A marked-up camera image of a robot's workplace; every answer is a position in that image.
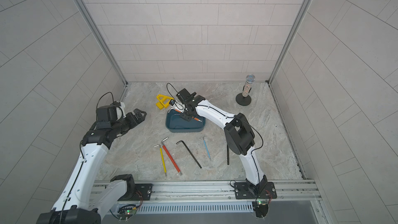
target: wire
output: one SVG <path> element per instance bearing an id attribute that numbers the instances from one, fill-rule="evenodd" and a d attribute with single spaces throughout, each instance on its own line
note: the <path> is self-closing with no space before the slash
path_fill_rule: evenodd
<path id="1" fill-rule="evenodd" d="M 104 96 L 107 95 L 108 93 L 110 93 L 110 94 L 112 95 L 112 102 L 115 102 L 115 100 L 113 99 L 113 94 L 112 94 L 112 92 L 107 92 L 107 93 L 105 93 L 104 95 L 102 95 L 102 96 L 99 98 L 99 100 L 98 100 L 98 102 L 97 102 L 96 109 L 98 108 L 98 104 L 100 103 L 100 100 L 102 99 L 102 97 L 104 97 Z"/>
<path id="2" fill-rule="evenodd" d="M 61 221 L 62 221 L 62 212 L 64 211 L 65 205 L 67 204 L 67 201 L 68 201 L 68 197 L 69 197 L 70 193 L 72 192 L 72 189 L 73 189 L 73 187 L 74 187 L 74 185 L 75 185 L 75 183 L 76 183 L 76 181 L 77 181 L 77 178 L 79 177 L 79 174 L 80 174 L 80 171 L 82 170 L 83 164 L 84 164 L 84 158 L 83 158 L 83 160 L 82 160 L 82 165 L 80 166 L 80 169 L 79 169 L 79 172 L 77 173 L 77 176 L 76 176 L 76 178 L 75 178 L 75 181 L 73 182 L 72 187 L 70 188 L 70 191 L 69 191 L 69 193 L 68 193 L 68 195 L 67 195 L 67 198 L 65 199 L 64 206 L 62 206 L 61 214 L 60 214 L 60 216 L 59 216 L 59 224 L 61 224 Z"/>
<path id="3" fill-rule="evenodd" d="M 170 93 L 169 88 L 167 87 L 167 85 L 169 85 L 169 84 L 170 84 L 170 86 L 173 87 L 173 85 L 172 85 L 171 83 L 167 83 L 167 84 L 166 84 L 167 92 L 169 92 L 169 95 L 170 95 L 172 98 L 174 98 L 173 95 Z"/>
<path id="4" fill-rule="evenodd" d="M 119 218 L 117 218 L 113 213 L 112 213 L 112 211 L 109 209 L 109 211 L 111 212 L 111 214 L 113 215 L 113 217 L 115 217 L 116 219 L 118 219 L 118 220 L 120 220 Z"/>
<path id="5" fill-rule="evenodd" d="M 229 181 L 229 185 L 230 185 L 232 188 L 235 188 L 234 186 L 231 185 L 231 182 L 232 182 L 232 181 L 234 181 L 234 182 L 236 183 L 235 180 L 231 180 L 231 181 Z"/>

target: marble floor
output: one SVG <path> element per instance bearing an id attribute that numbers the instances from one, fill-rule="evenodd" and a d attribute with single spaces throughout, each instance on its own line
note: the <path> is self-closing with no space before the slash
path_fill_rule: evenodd
<path id="1" fill-rule="evenodd" d="M 249 123 L 256 128 L 264 139 L 264 146 L 256 150 L 260 167 L 269 180 L 301 179 L 296 158 L 279 117 L 271 91 L 266 83 L 254 83 L 249 106 L 240 106 L 235 96 L 241 92 L 243 83 L 232 82 L 194 82 L 177 83 L 173 86 L 179 91 L 197 92 L 212 104 L 224 111 L 243 113 Z M 170 92 L 176 92 L 169 86 Z M 224 131 L 216 124 L 207 121 L 201 132 L 172 133 L 165 126 L 168 109 L 156 107 L 156 96 L 168 95 L 166 83 L 133 83 L 124 99 L 126 112 L 138 108 L 147 112 L 144 122 L 130 130 L 123 137 L 115 139 L 110 151 L 102 163 L 97 180 L 109 180 L 115 175 L 131 173 L 135 180 L 243 180 L 246 178 L 243 165 L 230 151 L 230 164 L 226 161 L 226 141 Z M 261 146 L 261 139 L 256 134 L 255 147 Z M 211 160 L 207 156 L 202 137 L 205 137 Z M 169 137 L 165 145 L 182 175 L 177 173 L 166 152 L 163 150 L 167 168 L 164 175 L 160 151 L 155 145 Z M 201 164 L 200 169 L 183 144 Z"/>

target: yellow hex key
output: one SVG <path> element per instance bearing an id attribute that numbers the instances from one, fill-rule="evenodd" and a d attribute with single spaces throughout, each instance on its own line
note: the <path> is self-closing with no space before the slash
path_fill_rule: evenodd
<path id="1" fill-rule="evenodd" d="M 164 174 L 166 175 L 166 177 L 167 177 L 167 172 L 166 172 L 166 165 L 164 164 L 164 158 L 163 158 L 163 152 L 162 152 L 162 147 L 160 146 L 160 145 L 155 145 L 154 147 L 159 147 L 160 148 L 160 155 L 162 156 L 162 162 L 163 162 L 163 169 L 164 169 Z"/>

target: yellow plastic block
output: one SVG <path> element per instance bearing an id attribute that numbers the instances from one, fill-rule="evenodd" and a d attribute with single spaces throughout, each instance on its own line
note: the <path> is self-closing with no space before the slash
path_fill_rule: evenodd
<path id="1" fill-rule="evenodd" d="M 162 94 L 158 94 L 156 96 L 156 98 L 158 99 L 159 102 L 156 103 L 156 106 L 159 109 L 163 109 L 163 108 L 167 108 L 169 106 L 169 102 L 171 99 L 174 99 L 173 97 L 170 96 L 166 96 L 166 95 L 162 95 Z"/>

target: blue plastic tray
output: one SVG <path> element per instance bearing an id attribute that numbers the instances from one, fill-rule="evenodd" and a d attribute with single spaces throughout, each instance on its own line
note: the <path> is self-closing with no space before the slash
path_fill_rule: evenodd
<path id="1" fill-rule="evenodd" d="M 171 109 L 166 116 L 166 127 L 170 132 L 200 132 L 206 124 L 206 118 L 198 116 L 202 122 L 192 119 L 186 121 L 180 117 L 180 112 Z"/>

